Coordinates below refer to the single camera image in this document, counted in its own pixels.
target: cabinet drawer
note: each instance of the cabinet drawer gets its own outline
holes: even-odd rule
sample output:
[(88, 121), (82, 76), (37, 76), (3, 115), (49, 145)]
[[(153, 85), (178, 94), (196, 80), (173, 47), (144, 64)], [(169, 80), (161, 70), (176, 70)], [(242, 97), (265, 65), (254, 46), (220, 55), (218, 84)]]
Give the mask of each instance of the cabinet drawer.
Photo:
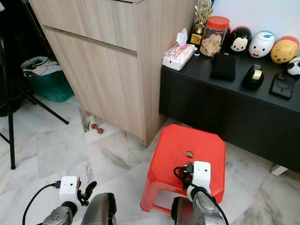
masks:
[(43, 25), (136, 51), (133, 3), (30, 0)]
[(135, 52), (53, 29), (45, 32), (84, 110), (144, 139)]

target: stool hole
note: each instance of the stool hole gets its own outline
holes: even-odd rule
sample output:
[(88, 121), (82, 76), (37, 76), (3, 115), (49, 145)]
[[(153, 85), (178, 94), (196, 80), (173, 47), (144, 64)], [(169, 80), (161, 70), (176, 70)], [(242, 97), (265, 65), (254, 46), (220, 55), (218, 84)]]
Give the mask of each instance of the stool hole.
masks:
[(194, 154), (193, 154), (192, 152), (190, 152), (190, 151), (186, 151), (186, 156), (187, 156), (188, 158), (193, 158), (193, 157), (194, 157)]

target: black phone case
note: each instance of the black phone case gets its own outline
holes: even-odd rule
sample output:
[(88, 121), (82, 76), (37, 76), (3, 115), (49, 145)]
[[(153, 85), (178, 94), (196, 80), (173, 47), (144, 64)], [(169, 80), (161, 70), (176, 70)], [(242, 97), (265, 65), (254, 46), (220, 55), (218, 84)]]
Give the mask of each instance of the black phone case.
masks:
[(234, 80), (235, 58), (223, 53), (214, 54), (211, 76), (224, 78), (227, 80)]
[(278, 74), (275, 74), (270, 93), (285, 99), (290, 99), (293, 94), (294, 83), (294, 78), (289, 75), (285, 75), (285, 80), (280, 80), (278, 79)]

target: glass jar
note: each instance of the glass jar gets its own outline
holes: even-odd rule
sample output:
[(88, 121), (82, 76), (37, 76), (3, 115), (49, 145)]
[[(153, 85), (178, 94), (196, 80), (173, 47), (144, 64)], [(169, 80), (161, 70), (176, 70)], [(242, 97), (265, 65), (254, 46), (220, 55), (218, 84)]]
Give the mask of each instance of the glass jar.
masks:
[(202, 37), (200, 52), (206, 56), (213, 56), (220, 52), (224, 38), (228, 31), (229, 20), (222, 16), (208, 18)]

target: tripod leg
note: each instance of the tripod leg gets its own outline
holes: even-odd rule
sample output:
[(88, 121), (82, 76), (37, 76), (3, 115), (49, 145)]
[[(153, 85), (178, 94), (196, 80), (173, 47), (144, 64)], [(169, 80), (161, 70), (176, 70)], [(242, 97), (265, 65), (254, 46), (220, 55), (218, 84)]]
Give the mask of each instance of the tripod leg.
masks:
[[(13, 87), (10, 85), (11, 95), (13, 94)], [(8, 108), (8, 130), (9, 130), (9, 148), (10, 148), (10, 164), (11, 169), (15, 169), (15, 141), (14, 141), (14, 117), (13, 117), (13, 107), (11, 105), (11, 98), (7, 101)]]
[(0, 137), (2, 137), (7, 143), (9, 143), (9, 140), (3, 134), (0, 133)]
[(49, 113), (51, 113), (53, 116), (55, 116), (56, 118), (58, 118), (59, 120), (61, 120), (62, 122), (64, 122), (65, 124), (69, 124), (68, 121), (66, 121), (64, 118), (62, 118), (61, 116), (59, 116), (56, 112), (54, 112), (52, 109), (50, 109), (48, 106), (46, 106), (45, 104), (43, 104), (41, 101), (39, 101), (38, 99), (36, 99), (35, 97), (27, 94), (25, 91), (23, 91), (22, 89), (20, 89), (17, 85), (14, 85), (18, 91), (20, 91), (29, 101), (34, 102), (36, 104), (38, 104), (40, 107), (46, 109)]

